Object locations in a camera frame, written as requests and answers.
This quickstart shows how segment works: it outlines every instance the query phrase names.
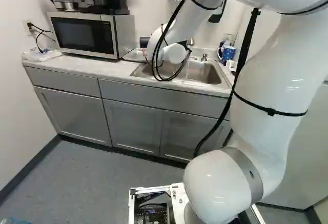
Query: countertop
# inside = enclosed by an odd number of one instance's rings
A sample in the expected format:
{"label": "countertop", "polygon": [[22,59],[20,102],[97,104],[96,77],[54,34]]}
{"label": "countertop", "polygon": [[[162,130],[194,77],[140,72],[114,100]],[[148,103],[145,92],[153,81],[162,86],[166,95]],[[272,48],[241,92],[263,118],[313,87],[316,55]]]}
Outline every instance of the countertop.
{"label": "countertop", "polygon": [[[226,67],[213,59],[215,68],[221,71],[225,81],[231,87],[233,75],[227,72]],[[188,80],[172,80],[171,82],[158,82],[150,78],[141,78],[130,76],[130,74],[140,65],[136,62],[128,62],[125,60],[98,60],[84,56],[63,55],[45,62],[33,62],[23,59],[23,65],[46,70],[53,70],[69,74],[77,74],[87,77],[96,77],[99,79],[107,79],[124,83],[132,83],[144,86],[159,87],[171,90],[186,91],[218,97],[228,97],[231,89],[224,89],[213,85],[192,82]]]}

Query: floor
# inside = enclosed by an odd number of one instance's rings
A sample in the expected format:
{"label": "floor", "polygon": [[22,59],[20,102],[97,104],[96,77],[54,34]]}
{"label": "floor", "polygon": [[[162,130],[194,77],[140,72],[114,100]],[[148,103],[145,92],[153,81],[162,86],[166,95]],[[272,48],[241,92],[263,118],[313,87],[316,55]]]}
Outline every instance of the floor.
{"label": "floor", "polygon": [[[126,224],[131,187],[182,181],[183,170],[62,141],[0,207],[0,220]],[[267,224],[309,224],[303,213],[259,207]]]}

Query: blue mug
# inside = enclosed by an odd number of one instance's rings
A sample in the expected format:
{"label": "blue mug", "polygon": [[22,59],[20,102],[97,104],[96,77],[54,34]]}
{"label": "blue mug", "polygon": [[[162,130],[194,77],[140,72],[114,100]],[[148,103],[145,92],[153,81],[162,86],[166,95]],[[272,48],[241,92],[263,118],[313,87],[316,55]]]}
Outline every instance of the blue mug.
{"label": "blue mug", "polygon": [[219,58],[223,64],[225,64],[228,60],[231,60],[236,53],[236,48],[233,46],[223,46],[220,49],[222,51],[222,57],[219,56]]}

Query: sink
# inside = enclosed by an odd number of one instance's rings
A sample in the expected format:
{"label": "sink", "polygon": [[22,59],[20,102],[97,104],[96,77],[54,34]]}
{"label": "sink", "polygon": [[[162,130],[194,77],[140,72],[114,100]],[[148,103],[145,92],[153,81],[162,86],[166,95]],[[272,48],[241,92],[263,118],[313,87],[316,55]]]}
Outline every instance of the sink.
{"label": "sink", "polygon": [[[180,64],[175,65],[170,62],[164,62],[158,68],[159,74],[162,77],[168,78],[172,76],[180,67]],[[151,65],[141,64],[134,70],[131,76],[154,78]],[[180,74],[174,80],[189,80],[203,84],[220,85],[223,84],[228,88],[227,83],[222,81],[221,74],[217,71],[211,62],[200,62],[189,59]]]}

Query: black baseboard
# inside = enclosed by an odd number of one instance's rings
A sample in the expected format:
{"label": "black baseboard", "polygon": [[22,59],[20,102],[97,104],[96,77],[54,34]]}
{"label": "black baseboard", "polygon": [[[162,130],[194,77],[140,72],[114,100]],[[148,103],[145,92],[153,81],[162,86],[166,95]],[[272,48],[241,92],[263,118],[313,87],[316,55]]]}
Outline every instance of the black baseboard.
{"label": "black baseboard", "polygon": [[269,203],[257,202],[256,205],[263,206],[263,207],[269,207],[269,208],[273,208],[273,209],[288,210],[288,211],[304,213],[304,210],[301,210],[301,209],[295,209],[295,208],[290,208],[290,207],[285,207],[285,206],[280,206],[280,205],[271,205]]}
{"label": "black baseboard", "polygon": [[173,160],[170,160],[167,158],[152,156],[152,155],[139,153],[139,152],[135,152],[135,151],[129,151],[129,150],[117,148],[117,147],[108,147],[105,145],[95,144],[95,143],[88,142],[88,141],[85,141],[82,139],[71,138],[71,137],[64,136],[64,135],[61,135],[60,137],[62,138],[62,140],[65,140],[67,142],[71,142],[71,143],[78,144],[81,146],[90,147],[90,148],[97,149],[97,150],[102,150],[102,151],[106,151],[106,152],[114,152],[114,153],[122,154],[125,156],[132,156],[132,157],[136,157],[139,159],[157,162],[159,164],[164,164],[164,165],[181,168],[181,169],[185,169],[187,166],[187,163],[185,163],[185,162],[173,161]]}
{"label": "black baseboard", "polygon": [[0,206],[12,194],[16,187],[42,162],[42,160],[60,143],[61,139],[55,136],[40,152],[30,160],[22,170],[0,191]]}
{"label": "black baseboard", "polygon": [[316,211],[314,210],[313,206],[308,207],[305,210],[305,214],[307,219],[311,224],[321,224],[321,221],[319,219],[319,216],[317,215]]}

